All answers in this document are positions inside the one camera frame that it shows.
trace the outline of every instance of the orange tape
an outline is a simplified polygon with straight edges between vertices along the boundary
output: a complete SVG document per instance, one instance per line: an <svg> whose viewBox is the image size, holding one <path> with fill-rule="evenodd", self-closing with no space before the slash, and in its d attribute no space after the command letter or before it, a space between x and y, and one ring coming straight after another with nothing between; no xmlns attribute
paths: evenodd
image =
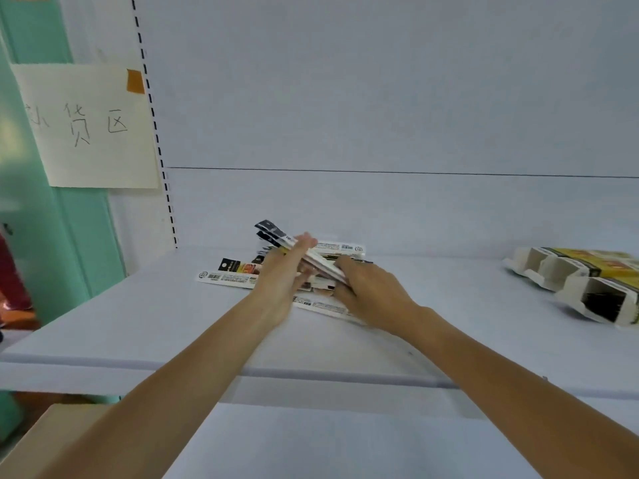
<svg viewBox="0 0 639 479"><path fill-rule="evenodd" d="M139 70L126 69L128 71L128 80L126 81L126 89L135 94L144 94L144 81L142 73Z"/></svg>

